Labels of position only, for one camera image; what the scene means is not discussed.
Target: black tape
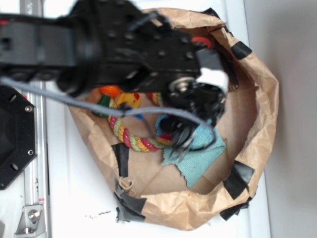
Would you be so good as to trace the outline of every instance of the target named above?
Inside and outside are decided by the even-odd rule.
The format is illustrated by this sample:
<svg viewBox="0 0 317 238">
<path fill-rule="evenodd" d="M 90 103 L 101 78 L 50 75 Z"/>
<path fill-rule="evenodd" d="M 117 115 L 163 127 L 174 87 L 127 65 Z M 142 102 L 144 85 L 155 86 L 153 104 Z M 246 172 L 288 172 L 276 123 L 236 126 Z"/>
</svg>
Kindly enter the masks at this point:
<svg viewBox="0 0 317 238">
<path fill-rule="evenodd" d="M 144 222 L 145 216 L 142 216 L 131 209 L 123 205 L 122 199 L 115 195 L 118 207 L 117 207 L 117 221 L 134 221 L 134 222 Z"/>
<path fill-rule="evenodd" d="M 117 158 L 118 167 L 119 167 L 119 175 L 124 178 L 128 177 L 129 176 L 129 166 L 128 166 L 129 148 L 125 144 L 120 143 L 120 144 L 112 145 L 112 149 Z"/>
<path fill-rule="evenodd" d="M 222 212 L 220 212 L 220 216 L 228 221 L 234 214 L 239 215 L 241 209 L 245 209 L 249 207 L 249 202 L 252 200 L 252 198 L 249 198 L 249 200 L 246 203 L 242 203 L 240 205 L 228 208 Z"/>
<path fill-rule="evenodd" d="M 229 177 L 223 181 L 232 199 L 236 199 L 247 187 L 255 170 L 238 161 L 233 163 Z"/>
<path fill-rule="evenodd" d="M 231 51 L 237 60 L 242 60 L 252 53 L 252 50 L 241 41 L 231 47 Z"/>
<path fill-rule="evenodd" d="M 219 15 L 217 14 L 217 12 L 215 10 L 213 10 L 211 7 L 208 8 L 206 11 L 203 11 L 204 14 L 210 15 L 210 16 L 215 16 L 217 18 L 219 18 L 221 20 L 221 18 L 219 17 Z M 233 36 L 233 34 L 231 33 L 231 31 L 229 31 L 227 25 L 224 26 L 224 29 L 226 30 L 226 32 L 230 33 L 231 36 Z"/>
<path fill-rule="evenodd" d="M 120 187 L 118 181 L 116 181 L 116 192 L 121 197 L 121 199 L 119 199 L 119 201 L 124 207 L 126 207 L 126 208 L 134 211 L 135 213 L 141 215 L 144 204 L 147 201 L 146 198 L 135 198 L 135 197 L 129 196 Z"/>
</svg>

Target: colorful rope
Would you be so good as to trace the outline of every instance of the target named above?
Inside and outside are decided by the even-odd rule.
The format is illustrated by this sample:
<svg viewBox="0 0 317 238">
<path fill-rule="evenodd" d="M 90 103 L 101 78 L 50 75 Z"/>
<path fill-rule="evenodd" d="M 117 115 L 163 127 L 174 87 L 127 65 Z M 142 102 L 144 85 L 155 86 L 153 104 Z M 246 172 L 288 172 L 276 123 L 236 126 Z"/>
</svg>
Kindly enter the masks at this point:
<svg viewBox="0 0 317 238">
<path fill-rule="evenodd" d="M 149 98 L 158 105 L 163 106 L 163 101 L 160 93 L 148 93 Z M 111 108 L 117 108 L 114 100 L 111 100 Z M 171 138 L 162 135 L 155 138 L 140 138 L 129 132 L 128 128 L 125 126 L 121 118 L 108 116 L 107 120 L 109 122 L 111 130 L 118 139 L 124 143 L 127 147 L 132 148 L 135 151 L 150 152 L 157 151 L 158 149 L 163 149 L 166 146 L 172 144 Z"/>
</svg>

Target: paper bag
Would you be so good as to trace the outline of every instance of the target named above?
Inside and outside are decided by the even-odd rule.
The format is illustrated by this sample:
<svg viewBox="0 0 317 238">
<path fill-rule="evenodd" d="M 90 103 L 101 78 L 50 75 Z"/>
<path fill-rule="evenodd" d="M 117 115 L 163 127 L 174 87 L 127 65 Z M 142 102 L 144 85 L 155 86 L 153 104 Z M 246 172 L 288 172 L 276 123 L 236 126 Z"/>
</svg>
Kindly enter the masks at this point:
<svg viewBox="0 0 317 238">
<path fill-rule="evenodd" d="M 278 82 L 264 63 L 225 29 L 219 18 L 204 13 L 160 8 L 175 28 L 211 39 L 233 64 L 239 88 L 229 92 L 217 129 L 226 150 L 191 188 L 174 165 L 161 166 L 162 150 L 128 149 L 113 135 L 105 118 L 71 108 L 73 118 L 118 201 L 118 218 L 193 230 L 221 214 L 228 219 L 252 199 L 272 151 L 278 110 Z M 96 103 L 94 90 L 86 99 Z M 142 107 L 153 106 L 144 97 Z M 146 115 L 154 131 L 158 115 Z M 136 118 L 125 121 L 138 136 L 151 136 Z"/>
</svg>

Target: metal screw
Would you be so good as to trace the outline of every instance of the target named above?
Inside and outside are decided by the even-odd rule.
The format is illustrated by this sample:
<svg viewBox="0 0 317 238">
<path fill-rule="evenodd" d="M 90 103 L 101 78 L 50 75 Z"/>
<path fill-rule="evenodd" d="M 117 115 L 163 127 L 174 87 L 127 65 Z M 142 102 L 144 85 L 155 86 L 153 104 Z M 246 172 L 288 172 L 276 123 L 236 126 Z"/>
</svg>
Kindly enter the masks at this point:
<svg viewBox="0 0 317 238">
<path fill-rule="evenodd" d="M 187 43 L 189 42 L 186 37 L 180 38 L 180 41 L 181 41 L 183 44 L 187 44 Z"/>
<path fill-rule="evenodd" d="M 188 89 L 188 83 L 187 82 L 180 82 L 176 85 L 176 88 L 179 90 L 179 92 L 184 93 Z"/>
<path fill-rule="evenodd" d="M 158 74 L 159 74 L 158 72 L 152 72 L 152 73 L 151 73 L 151 76 L 152 76 L 152 77 L 156 77 L 156 76 L 158 76 Z"/>
<path fill-rule="evenodd" d="M 154 35 L 153 36 L 154 40 L 159 41 L 161 39 L 160 35 Z"/>
<path fill-rule="evenodd" d="M 110 39 L 114 39 L 114 38 L 116 38 L 116 32 L 115 31 L 108 31 L 108 37 L 110 38 Z"/>
<path fill-rule="evenodd" d="M 24 109 L 27 113 L 30 113 L 33 111 L 33 108 L 31 106 L 26 106 Z"/>
<path fill-rule="evenodd" d="M 164 57 L 164 56 L 165 56 L 165 51 L 159 51 L 159 52 L 158 52 L 158 56 Z"/>
<path fill-rule="evenodd" d="M 192 52 L 187 52 L 186 53 L 186 58 L 189 59 L 189 60 L 193 59 L 194 58 L 193 53 Z"/>
<path fill-rule="evenodd" d="M 26 228 L 23 229 L 23 233 L 24 233 L 24 234 L 29 234 L 29 233 L 31 233 L 31 232 L 32 232 L 32 230 L 31 230 L 30 227 L 26 227 Z"/>
<path fill-rule="evenodd" d="M 40 212 L 37 210 L 32 210 L 29 212 L 29 218 L 30 220 L 35 220 L 40 216 Z"/>
<path fill-rule="evenodd" d="M 124 37 L 125 37 L 126 40 L 133 40 L 134 39 L 134 36 L 131 33 L 126 33 L 124 35 Z"/>
</svg>

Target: yellow toy piece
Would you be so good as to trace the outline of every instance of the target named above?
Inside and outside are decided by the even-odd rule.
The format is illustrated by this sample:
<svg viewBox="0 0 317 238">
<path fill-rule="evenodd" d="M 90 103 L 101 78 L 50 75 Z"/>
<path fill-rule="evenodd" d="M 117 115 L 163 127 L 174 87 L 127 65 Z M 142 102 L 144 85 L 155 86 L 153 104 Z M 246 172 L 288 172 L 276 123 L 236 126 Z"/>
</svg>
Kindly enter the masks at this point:
<svg viewBox="0 0 317 238">
<path fill-rule="evenodd" d="M 117 100 L 117 105 L 125 103 L 132 108 L 139 108 L 141 105 L 141 97 L 138 93 L 121 93 Z"/>
</svg>

